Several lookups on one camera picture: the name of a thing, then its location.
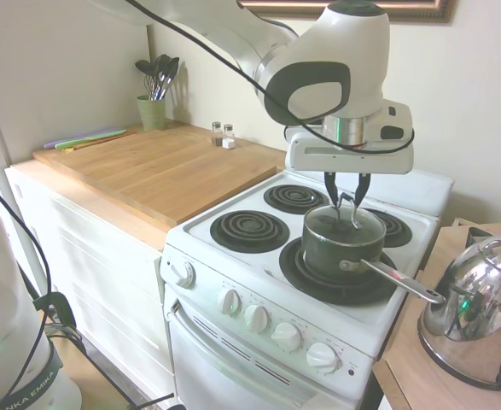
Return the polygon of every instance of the utensil holder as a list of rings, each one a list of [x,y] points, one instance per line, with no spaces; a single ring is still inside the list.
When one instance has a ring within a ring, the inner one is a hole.
[[[137,103],[144,131],[166,128],[165,99],[150,101],[149,96],[140,96]]]

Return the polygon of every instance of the picture frame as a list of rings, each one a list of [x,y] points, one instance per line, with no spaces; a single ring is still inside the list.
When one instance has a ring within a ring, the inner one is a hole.
[[[391,21],[447,23],[456,0],[375,1]],[[332,2],[312,0],[244,0],[241,4],[257,15],[277,18],[317,19]]]

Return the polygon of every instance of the wooden cutting board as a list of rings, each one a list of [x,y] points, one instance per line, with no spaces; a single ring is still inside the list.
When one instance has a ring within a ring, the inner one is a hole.
[[[73,152],[34,158],[169,227],[277,172],[282,151],[237,140],[213,147],[193,126],[141,132]]]

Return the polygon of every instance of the stove burner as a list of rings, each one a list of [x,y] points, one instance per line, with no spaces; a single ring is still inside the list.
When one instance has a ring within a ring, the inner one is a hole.
[[[284,222],[265,212],[236,211],[217,218],[210,233],[227,249],[260,254],[283,246],[290,231]]]
[[[328,203],[326,196],[302,185],[274,186],[265,192],[264,199],[274,209],[298,215]]]
[[[381,262],[396,267],[385,254]],[[309,269],[303,261],[301,238],[286,245],[280,256],[284,277],[298,290],[319,301],[335,305],[362,305],[391,296],[396,285],[375,272],[340,273],[339,278],[325,278]]]
[[[411,228],[400,218],[376,209],[366,209],[379,218],[387,227],[385,236],[385,248],[398,248],[408,244],[413,237]]]

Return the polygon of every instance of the stainless steel kettle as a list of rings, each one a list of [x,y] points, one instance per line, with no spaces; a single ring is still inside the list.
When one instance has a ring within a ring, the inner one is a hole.
[[[487,237],[450,265],[418,321],[423,347],[451,375],[501,390],[501,237]]]

